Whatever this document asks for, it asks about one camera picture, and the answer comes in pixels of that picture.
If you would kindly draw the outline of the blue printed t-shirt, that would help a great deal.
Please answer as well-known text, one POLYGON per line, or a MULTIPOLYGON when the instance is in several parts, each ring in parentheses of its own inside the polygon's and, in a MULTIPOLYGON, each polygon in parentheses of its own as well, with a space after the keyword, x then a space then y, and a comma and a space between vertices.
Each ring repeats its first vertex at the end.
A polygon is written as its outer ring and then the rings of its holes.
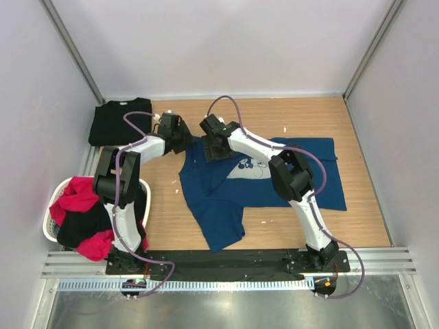
MULTIPOLYGON (((344 191, 337 167, 332 138, 274 138, 275 143, 300 147, 323 164, 327 174, 325 188, 316 197, 320 208, 345 211, 344 191)), ((320 166, 310 160, 315 186, 323 182, 320 166)), ((245 208, 286 207, 274 191, 267 165, 238 153, 234 158, 208 163, 202 141, 186 150, 179 173, 185 201, 212 252, 240 241, 245 230, 245 208)))

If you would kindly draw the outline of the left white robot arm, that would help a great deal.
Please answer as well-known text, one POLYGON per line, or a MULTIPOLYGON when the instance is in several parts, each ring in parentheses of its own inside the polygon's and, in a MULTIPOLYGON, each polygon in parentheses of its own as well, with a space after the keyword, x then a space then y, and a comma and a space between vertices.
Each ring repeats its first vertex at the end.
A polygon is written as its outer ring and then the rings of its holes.
POLYGON ((179 154, 195 144, 182 117, 170 110, 153 116, 158 128, 148 134, 129 120, 135 114, 140 112, 129 112, 123 120, 140 132, 141 138, 123 146, 104 147, 93 179, 93 192, 104 204, 115 236, 108 263, 132 274, 140 273, 145 266, 143 238, 134 207, 141 183, 141 166, 171 151, 179 154))

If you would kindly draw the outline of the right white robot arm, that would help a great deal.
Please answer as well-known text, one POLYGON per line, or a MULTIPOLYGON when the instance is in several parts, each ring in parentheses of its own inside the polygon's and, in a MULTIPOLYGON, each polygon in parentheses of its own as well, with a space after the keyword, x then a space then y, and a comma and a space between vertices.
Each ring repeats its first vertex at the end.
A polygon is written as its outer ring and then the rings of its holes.
POLYGON ((323 164, 308 151, 264 139, 234 121, 225 124, 214 114, 206 115, 200 127, 207 162, 230 158, 238 152, 268 166, 275 193, 295 210, 305 232, 310 265, 317 271, 327 270, 339 245, 318 208, 314 174, 307 159, 320 166, 325 186, 327 174, 323 164))

